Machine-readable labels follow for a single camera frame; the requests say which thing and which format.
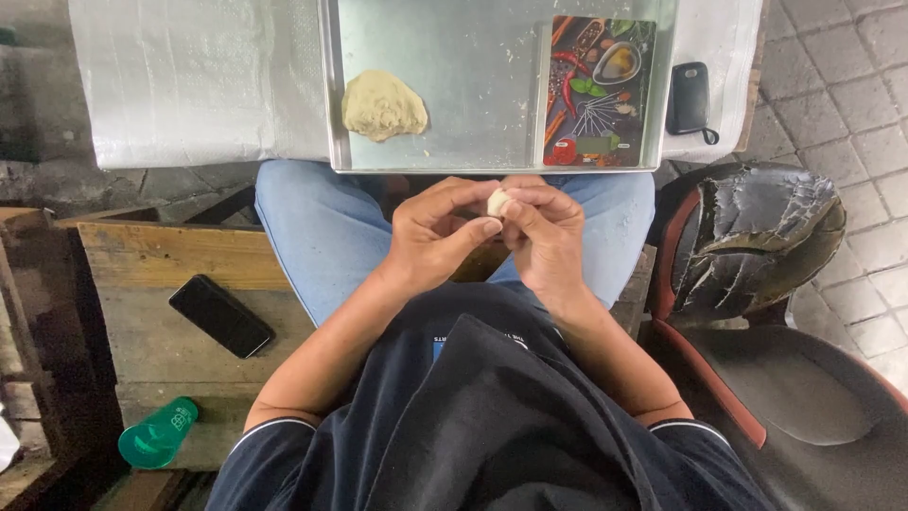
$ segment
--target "small dough piece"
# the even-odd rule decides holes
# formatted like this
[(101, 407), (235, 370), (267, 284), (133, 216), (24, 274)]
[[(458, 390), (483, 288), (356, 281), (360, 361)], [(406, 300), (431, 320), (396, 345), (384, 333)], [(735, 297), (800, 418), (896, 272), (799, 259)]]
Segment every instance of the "small dough piece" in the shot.
[(492, 195), (489, 196), (489, 203), (486, 205), (486, 210), (489, 213), (489, 216), (495, 216), (496, 218), (501, 218), (501, 207), (510, 200), (510, 195), (508, 192), (497, 188)]
[(347, 83), (340, 115), (344, 127), (372, 142), (401, 133), (420, 134), (429, 121), (418, 94), (395, 75), (376, 69), (363, 71)]

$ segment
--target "black t-shirt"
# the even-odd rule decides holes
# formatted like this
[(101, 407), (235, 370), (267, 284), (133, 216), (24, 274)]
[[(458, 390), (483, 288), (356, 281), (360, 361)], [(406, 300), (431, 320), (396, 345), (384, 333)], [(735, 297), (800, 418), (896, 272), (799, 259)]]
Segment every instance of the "black t-shirt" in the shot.
[(245, 433), (208, 503), (306, 508), (772, 507), (713, 427), (647, 430), (532, 306), (500, 286), (445, 284), (391, 322), (350, 402), (318, 427), (285, 417)]

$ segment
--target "hand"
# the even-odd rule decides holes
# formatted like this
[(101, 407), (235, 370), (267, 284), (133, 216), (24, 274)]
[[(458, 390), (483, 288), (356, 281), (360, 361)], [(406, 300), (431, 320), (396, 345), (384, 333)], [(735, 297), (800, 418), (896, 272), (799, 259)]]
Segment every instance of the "hand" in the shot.
[(499, 185), (449, 177), (404, 201), (391, 221), (391, 249), (376, 271), (408, 299), (440, 286), (502, 227), (497, 218), (467, 221), (452, 212), (459, 207), (484, 211)]
[(583, 207), (549, 185), (529, 180), (511, 185), (506, 190), (512, 198), (501, 207), (505, 245), (514, 251), (520, 280), (554, 313), (586, 289)]

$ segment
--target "aluminum tray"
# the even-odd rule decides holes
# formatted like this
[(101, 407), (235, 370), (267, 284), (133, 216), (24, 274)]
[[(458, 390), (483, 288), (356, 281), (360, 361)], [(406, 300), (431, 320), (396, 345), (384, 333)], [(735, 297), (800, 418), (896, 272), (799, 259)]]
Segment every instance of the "aluminum tray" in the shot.
[[(677, 0), (319, 0), (331, 166), (340, 173), (652, 172), (660, 163)], [(542, 165), (553, 15), (657, 23), (637, 167)], [(422, 135), (376, 144), (341, 120), (347, 81), (384, 69), (422, 96)]]

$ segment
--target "green plastic cup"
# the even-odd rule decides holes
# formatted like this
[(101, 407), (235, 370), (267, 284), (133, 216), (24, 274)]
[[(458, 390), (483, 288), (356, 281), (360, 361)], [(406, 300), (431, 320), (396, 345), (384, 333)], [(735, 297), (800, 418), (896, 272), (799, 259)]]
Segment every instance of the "green plastic cup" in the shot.
[(199, 409), (189, 397), (177, 397), (123, 431), (117, 443), (120, 455), (136, 468), (161, 468), (173, 461), (198, 417)]

